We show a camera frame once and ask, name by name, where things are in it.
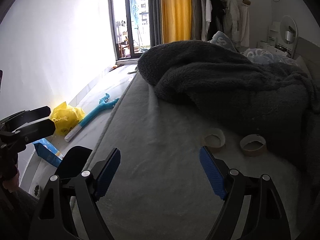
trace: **gray bed sheet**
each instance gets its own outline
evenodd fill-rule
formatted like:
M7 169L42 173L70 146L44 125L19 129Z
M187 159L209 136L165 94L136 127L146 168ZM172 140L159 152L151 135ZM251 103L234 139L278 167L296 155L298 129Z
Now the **gray bed sheet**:
M107 121L85 168L104 160L113 147L121 163L105 197L97 205L117 239L206 239L222 208L199 162L202 140L220 128L226 146L215 154L246 176L269 174L277 187L293 239L300 173L271 153L250 158L240 148L241 137L195 108L159 100L139 73L132 80ZM249 203L245 198L233 239L241 236ZM73 216L79 236L87 239L78 207Z

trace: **blue pillow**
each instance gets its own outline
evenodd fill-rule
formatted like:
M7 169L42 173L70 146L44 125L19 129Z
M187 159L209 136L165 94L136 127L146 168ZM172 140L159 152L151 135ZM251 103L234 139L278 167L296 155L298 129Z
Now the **blue pillow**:
M274 63L274 62L282 62L285 64L300 67L298 62L295 61L294 59L288 58L282 55L270 53L265 49L247 49L245 52L241 54L247 57L251 62L260 64L260 65L269 65L270 63Z
M210 43L223 47L225 49L229 49L233 52L237 52L235 46L233 46L232 41L221 31L217 31L217 33L212 37Z

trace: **glass door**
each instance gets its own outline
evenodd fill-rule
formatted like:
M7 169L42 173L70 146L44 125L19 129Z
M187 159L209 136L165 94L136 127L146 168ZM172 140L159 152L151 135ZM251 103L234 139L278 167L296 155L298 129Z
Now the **glass door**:
M138 58L150 48L148 0L112 0L118 59Z

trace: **fleece blanket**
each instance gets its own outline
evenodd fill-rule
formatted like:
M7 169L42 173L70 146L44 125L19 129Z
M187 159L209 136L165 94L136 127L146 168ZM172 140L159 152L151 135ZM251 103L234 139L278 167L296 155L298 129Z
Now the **fleece blanket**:
M318 112L319 102L300 68L262 66L208 42L177 41L144 53L138 69L160 99L194 104L239 135L260 134L268 150L305 168L302 117L306 109Z

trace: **tape roll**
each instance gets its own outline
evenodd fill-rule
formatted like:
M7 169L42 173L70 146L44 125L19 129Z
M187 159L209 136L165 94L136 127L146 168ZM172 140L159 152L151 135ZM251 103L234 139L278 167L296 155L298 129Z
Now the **tape roll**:
M251 145L252 149L246 148L246 146L252 142L259 142L259 145ZM258 134L250 134L240 141L240 147L244 155L255 157L267 151L267 142Z
M210 130L210 134L204 137L204 145L206 145L212 153L221 151L226 143L226 137L221 129L214 128Z

